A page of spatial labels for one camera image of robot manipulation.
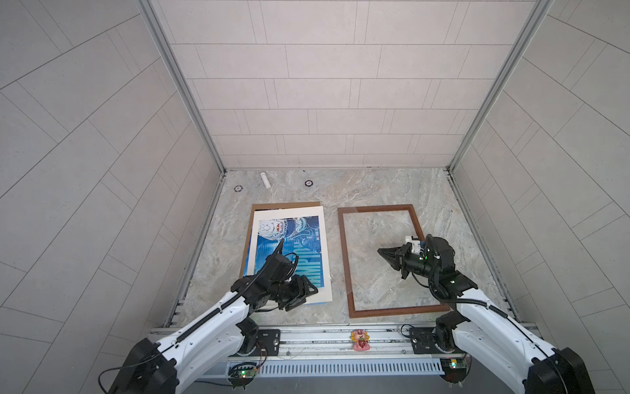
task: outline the brown backing board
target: brown backing board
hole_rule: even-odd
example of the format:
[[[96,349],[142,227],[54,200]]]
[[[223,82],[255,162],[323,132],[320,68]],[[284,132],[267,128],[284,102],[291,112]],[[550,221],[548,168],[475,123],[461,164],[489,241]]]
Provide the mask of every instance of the brown backing board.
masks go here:
[[[241,262],[241,273],[239,277],[243,276],[245,271],[245,263],[247,262],[247,251],[249,250],[249,242],[251,241],[251,231],[254,225],[254,212],[256,211],[268,211],[269,209],[289,209],[289,208],[306,208],[306,207],[319,207],[321,204],[319,201],[313,202],[279,202],[276,204],[253,204],[251,206],[251,215],[249,215],[249,226],[247,227],[247,236],[245,237],[245,250],[243,250],[243,261]]]
[[[348,312],[350,318],[375,317],[375,316],[393,316],[393,315],[410,315],[413,313],[429,313],[449,311],[450,308],[446,304],[426,305],[426,306],[407,306],[404,308],[385,308],[356,310],[354,305],[354,295],[352,292],[352,278],[350,277],[350,260],[348,259],[348,245],[346,244],[346,230],[343,223],[343,215],[349,213],[365,213],[365,212],[388,212],[388,211],[408,211],[411,216],[413,228],[416,230],[416,236],[424,241],[425,235],[422,233],[418,216],[413,209],[413,205],[397,205],[397,206],[369,206],[369,207],[342,207],[337,208],[339,215],[339,232],[341,235],[341,254],[343,256],[343,275],[346,280],[346,293],[348,294]]]

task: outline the figurine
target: figurine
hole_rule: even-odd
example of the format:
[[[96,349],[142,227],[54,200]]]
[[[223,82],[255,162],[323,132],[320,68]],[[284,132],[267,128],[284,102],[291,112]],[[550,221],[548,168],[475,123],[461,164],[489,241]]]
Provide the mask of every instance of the figurine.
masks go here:
[[[352,349],[357,352],[370,350],[370,344],[367,343],[370,340],[370,335],[367,335],[365,330],[354,330],[350,338],[355,342]]]

